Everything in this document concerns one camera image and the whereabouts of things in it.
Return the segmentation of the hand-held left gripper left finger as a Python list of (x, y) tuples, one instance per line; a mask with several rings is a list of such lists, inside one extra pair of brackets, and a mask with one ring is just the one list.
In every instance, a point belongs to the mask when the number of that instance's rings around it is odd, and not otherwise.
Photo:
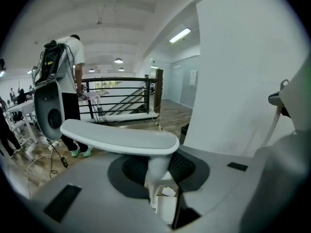
[(49, 233), (167, 233), (144, 187), (147, 160), (114, 153), (84, 159), (22, 203)]

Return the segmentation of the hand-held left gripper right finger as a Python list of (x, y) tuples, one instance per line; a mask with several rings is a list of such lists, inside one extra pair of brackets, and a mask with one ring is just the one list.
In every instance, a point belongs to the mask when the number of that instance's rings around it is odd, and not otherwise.
[(252, 157), (180, 146), (180, 192), (172, 228), (176, 233), (237, 233), (254, 191), (245, 181)]

